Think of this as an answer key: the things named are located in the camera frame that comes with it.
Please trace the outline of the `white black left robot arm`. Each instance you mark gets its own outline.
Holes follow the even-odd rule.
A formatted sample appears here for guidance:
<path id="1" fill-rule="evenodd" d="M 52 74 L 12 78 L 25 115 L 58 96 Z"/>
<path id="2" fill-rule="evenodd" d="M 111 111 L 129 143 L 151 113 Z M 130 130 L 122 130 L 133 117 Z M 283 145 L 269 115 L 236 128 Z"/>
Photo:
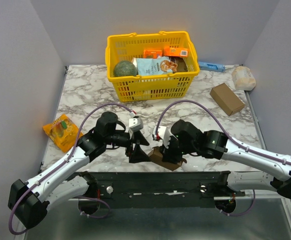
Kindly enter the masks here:
<path id="1" fill-rule="evenodd" d="M 26 230 L 37 226 L 57 203 L 72 198 L 92 197 L 98 192 L 96 180 L 87 174 L 68 178 L 102 155 L 107 146 L 125 148 L 130 163 L 148 162 L 142 150 L 149 142 L 141 133 L 143 122 L 134 111 L 129 112 L 128 125 L 110 111 L 103 112 L 88 133 L 75 140 L 70 150 L 51 167 L 23 182 L 16 180 L 10 187 L 8 208 L 11 210 L 8 227 L 12 234 L 12 220 L 17 217 Z"/>

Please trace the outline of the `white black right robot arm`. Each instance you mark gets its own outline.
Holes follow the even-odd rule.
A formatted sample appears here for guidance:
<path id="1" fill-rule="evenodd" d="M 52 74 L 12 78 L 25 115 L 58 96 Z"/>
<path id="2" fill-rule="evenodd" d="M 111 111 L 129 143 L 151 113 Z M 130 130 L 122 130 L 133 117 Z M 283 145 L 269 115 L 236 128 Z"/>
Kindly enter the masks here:
<path id="1" fill-rule="evenodd" d="M 240 163 L 253 172 L 231 172 L 215 184 L 216 192 L 267 190 L 291 199 L 291 155 L 270 152 L 231 137 L 224 130 L 202 132 L 192 123 L 178 120 L 171 129 L 156 126 L 152 137 L 162 141 L 159 148 L 164 162 L 177 164 L 184 155 Z"/>

